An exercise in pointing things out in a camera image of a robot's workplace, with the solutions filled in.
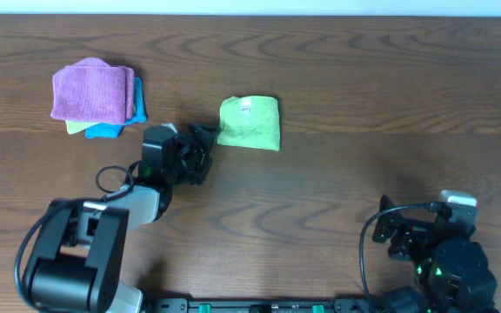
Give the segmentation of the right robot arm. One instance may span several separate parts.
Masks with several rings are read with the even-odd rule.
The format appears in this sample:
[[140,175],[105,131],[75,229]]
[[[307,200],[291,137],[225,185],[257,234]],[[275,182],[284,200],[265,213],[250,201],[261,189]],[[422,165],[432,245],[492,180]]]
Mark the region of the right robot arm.
[[389,258],[414,265],[415,287],[374,300],[376,312],[495,312],[496,277],[473,242],[477,199],[442,190],[435,202],[397,206],[381,196],[372,241],[389,242]]

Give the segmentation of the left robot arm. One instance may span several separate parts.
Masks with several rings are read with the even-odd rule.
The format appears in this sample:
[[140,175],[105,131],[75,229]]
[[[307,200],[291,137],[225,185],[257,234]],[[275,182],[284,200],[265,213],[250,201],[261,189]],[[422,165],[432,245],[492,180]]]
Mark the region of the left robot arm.
[[38,312],[141,312],[141,290],[121,282],[127,234],[168,209],[172,189],[204,182],[217,126],[171,123],[144,131],[142,155],[120,167],[124,181],[101,197],[56,199],[18,249],[19,296]]

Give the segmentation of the light green cloth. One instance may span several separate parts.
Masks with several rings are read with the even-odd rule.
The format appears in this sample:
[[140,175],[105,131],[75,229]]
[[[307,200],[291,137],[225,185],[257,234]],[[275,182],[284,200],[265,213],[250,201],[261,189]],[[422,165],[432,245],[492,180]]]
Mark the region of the light green cloth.
[[221,145],[279,151],[281,128],[274,97],[230,97],[220,105]]

